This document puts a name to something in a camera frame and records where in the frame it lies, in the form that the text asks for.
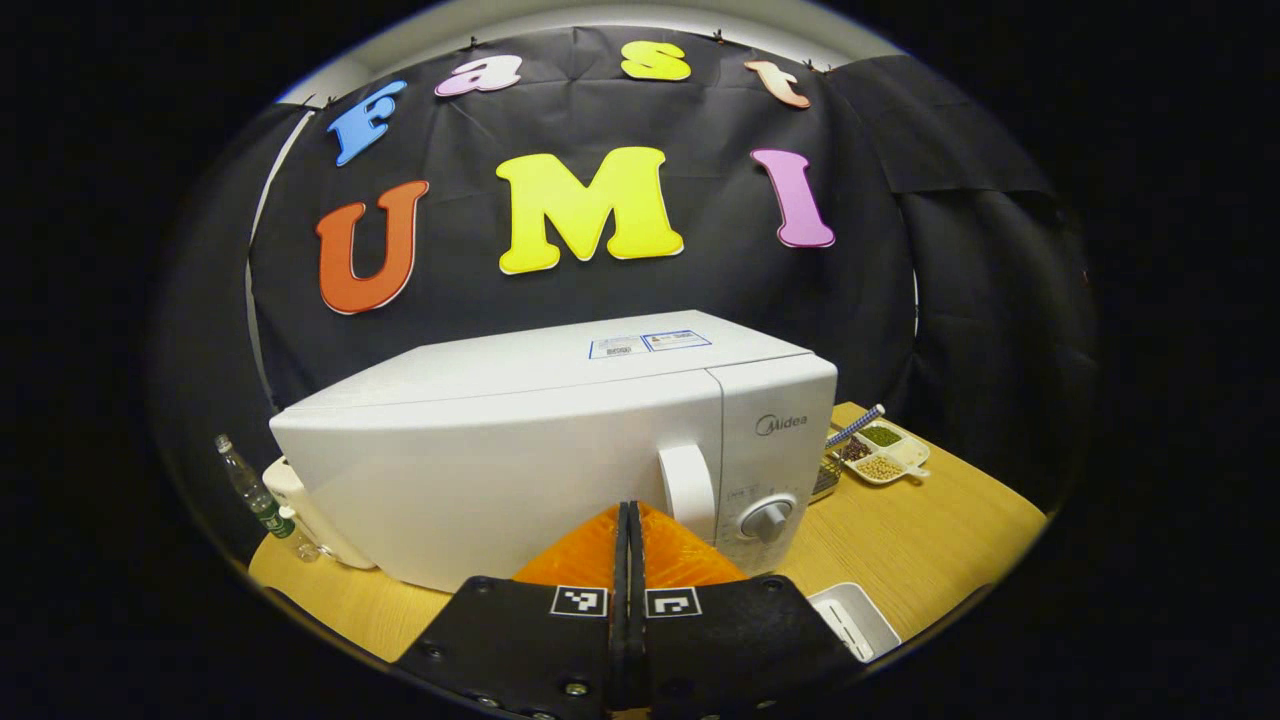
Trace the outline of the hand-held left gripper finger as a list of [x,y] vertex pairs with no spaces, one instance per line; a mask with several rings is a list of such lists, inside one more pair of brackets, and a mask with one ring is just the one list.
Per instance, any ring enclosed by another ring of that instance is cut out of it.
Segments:
[[782,575],[646,588],[643,516],[628,502],[628,702],[652,717],[813,717],[863,674]]
[[470,577],[396,670],[485,719],[608,719],[627,696],[630,505],[604,585]]

